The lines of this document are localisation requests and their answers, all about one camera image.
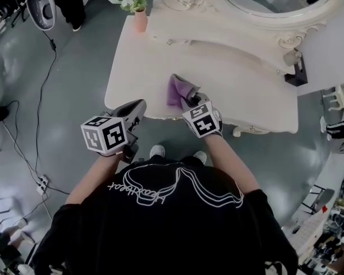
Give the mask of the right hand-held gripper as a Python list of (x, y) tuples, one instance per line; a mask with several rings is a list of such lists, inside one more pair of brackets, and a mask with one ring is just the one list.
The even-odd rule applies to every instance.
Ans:
[(193, 97), (181, 97), (183, 119), (198, 138), (215, 134), (222, 136), (222, 118), (206, 94), (197, 92)]

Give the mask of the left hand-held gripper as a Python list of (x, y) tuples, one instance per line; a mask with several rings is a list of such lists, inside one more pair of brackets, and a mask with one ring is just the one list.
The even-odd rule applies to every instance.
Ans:
[(146, 108), (146, 101), (139, 99), (88, 119), (81, 125), (87, 148), (105, 157), (121, 155), (125, 163), (132, 163), (139, 148), (133, 130)]

